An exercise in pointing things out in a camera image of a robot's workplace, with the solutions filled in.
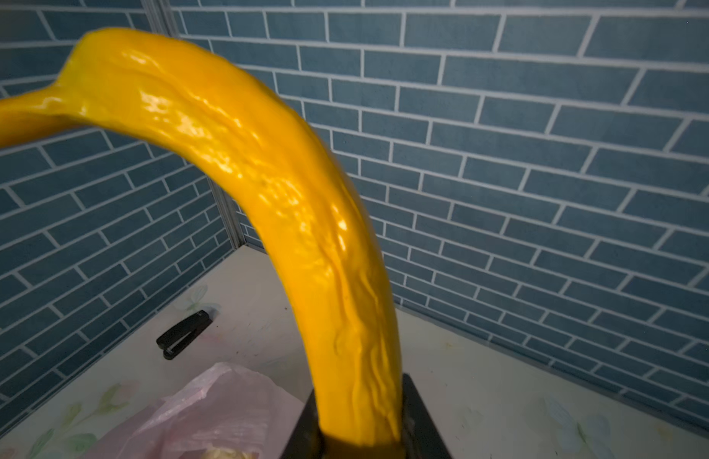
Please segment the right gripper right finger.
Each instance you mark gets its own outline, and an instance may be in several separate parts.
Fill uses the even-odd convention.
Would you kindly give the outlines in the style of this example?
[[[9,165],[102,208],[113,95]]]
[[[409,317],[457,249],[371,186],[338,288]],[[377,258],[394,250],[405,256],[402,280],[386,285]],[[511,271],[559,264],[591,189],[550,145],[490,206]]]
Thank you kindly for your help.
[[[413,379],[402,376],[403,444],[408,459],[451,459],[442,436],[425,407]]]

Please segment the yellow fake banana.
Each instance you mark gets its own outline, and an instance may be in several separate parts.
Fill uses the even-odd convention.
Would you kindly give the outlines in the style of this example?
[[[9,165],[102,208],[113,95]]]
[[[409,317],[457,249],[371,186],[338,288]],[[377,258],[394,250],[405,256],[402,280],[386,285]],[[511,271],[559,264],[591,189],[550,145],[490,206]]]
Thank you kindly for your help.
[[[0,99],[0,149],[82,124],[180,155],[239,203],[295,315],[327,455],[404,457],[388,273],[354,186],[308,124],[222,57],[119,28],[85,34],[50,86]]]

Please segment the pink plastic bag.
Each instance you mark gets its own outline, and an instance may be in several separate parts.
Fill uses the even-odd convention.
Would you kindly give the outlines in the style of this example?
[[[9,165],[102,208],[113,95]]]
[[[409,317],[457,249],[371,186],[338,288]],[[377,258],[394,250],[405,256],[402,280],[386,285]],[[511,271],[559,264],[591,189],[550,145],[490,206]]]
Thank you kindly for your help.
[[[104,435],[85,458],[200,458],[226,448],[281,456],[304,403],[270,378],[216,363]]]

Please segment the cream fake fruit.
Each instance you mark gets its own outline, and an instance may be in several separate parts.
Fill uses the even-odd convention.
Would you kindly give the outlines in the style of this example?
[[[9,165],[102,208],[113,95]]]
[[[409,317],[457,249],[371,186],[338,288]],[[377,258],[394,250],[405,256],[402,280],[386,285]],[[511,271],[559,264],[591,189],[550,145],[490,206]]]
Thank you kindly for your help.
[[[257,459],[258,453],[239,451],[238,449],[210,448],[200,459]]]

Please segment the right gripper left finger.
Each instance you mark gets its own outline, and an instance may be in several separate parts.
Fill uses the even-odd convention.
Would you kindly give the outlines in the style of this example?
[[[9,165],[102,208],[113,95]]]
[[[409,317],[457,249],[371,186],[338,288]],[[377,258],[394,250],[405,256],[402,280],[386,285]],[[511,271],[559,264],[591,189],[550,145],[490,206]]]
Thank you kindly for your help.
[[[324,456],[324,438],[319,428],[315,392],[312,391],[280,458],[322,459]]]

